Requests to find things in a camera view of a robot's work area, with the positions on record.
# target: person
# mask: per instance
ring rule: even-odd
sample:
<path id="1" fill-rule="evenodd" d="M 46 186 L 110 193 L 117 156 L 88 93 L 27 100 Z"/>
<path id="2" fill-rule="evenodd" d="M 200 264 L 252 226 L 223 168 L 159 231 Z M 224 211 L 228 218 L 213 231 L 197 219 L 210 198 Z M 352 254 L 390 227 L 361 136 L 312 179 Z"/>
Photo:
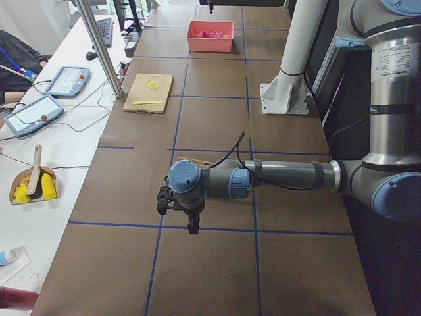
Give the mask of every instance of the person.
<path id="1" fill-rule="evenodd" d="M 48 58 L 12 34 L 0 30 L 0 104 L 19 102 Z M 1 66 L 32 78 L 29 80 Z"/>

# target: warning label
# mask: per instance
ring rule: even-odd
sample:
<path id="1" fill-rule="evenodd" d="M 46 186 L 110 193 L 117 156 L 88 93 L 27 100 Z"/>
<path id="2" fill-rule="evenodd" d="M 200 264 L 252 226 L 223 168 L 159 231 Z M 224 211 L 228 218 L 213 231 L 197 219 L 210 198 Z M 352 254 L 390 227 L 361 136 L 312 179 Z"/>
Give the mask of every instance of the warning label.
<path id="1" fill-rule="evenodd" d="M 395 46 L 372 53 L 371 81 L 412 76 L 418 68 L 419 43 Z"/>

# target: keyboard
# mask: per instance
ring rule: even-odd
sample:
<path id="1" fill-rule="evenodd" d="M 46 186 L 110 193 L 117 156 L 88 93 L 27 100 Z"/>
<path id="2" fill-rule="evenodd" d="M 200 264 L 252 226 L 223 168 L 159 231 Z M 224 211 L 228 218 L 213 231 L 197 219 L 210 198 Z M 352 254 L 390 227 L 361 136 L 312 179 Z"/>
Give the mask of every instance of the keyboard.
<path id="1" fill-rule="evenodd" d="M 104 20 L 97 21 L 97 26 L 105 47 L 111 47 L 112 43 L 112 19 L 105 18 Z"/>

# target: blue joint cover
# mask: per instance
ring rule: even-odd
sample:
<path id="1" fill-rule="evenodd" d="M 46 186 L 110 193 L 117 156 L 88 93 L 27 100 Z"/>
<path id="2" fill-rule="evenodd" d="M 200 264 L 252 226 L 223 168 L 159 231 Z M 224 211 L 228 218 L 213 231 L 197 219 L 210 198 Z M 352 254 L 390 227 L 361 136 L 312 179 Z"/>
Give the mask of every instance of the blue joint cover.
<path id="1" fill-rule="evenodd" d="M 200 179 L 200 170 L 190 160 L 180 160 L 174 163 L 168 172 L 171 189 L 176 193 L 186 193 L 194 189 Z"/>
<path id="2" fill-rule="evenodd" d="M 231 172 L 228 191 L 232 199 L 245 199 L 249 196 L 250 174 L 246 169 L 235 168 Z"/>
<path id="3" fill-rule="evenodd" d="M 336 36 L 335 44 L 338 49 L 346 49 L 352 51 L 370 49 L 370 47 L 365 44 L 362 38 L 342 38 L 341 36 Z"/>
<path id="4" fill-rule="evenodd" d="M 420 0 L 380 0 L 393 13 L 403 16 L 421 16 Z"/>
<path id="5" fill-rule="evenodd" d="M 382 183 L 372 196 L 372 208 L 393 221 L 421 218 L 421 173 L 401 173 Z"/>

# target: red plastic box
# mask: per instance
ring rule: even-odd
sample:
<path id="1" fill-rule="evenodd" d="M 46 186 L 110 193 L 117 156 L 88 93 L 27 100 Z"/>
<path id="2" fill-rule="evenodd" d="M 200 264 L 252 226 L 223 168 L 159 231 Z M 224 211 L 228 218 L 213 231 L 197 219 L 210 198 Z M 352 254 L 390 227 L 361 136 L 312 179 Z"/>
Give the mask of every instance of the red plastic box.
<path id="1" fill-rule="evenodd" d="M 199 38 L 201 32 L 221 31 L 222 38 Z M 191 51 L 231 51 L 234 38 L 234 23 L 213 21 L 191 21 L 187 42 Z"/>

